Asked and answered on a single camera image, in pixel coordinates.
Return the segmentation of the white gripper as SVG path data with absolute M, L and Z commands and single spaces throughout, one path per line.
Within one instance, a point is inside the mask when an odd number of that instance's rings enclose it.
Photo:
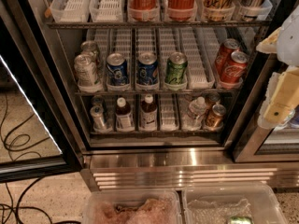
M 278 59 L 290 65 L 286 71 L 274 73 L 267 88 L 263 117 L 279 124 L 299 105 L 299 6 L 256 50 L 277 53 Z

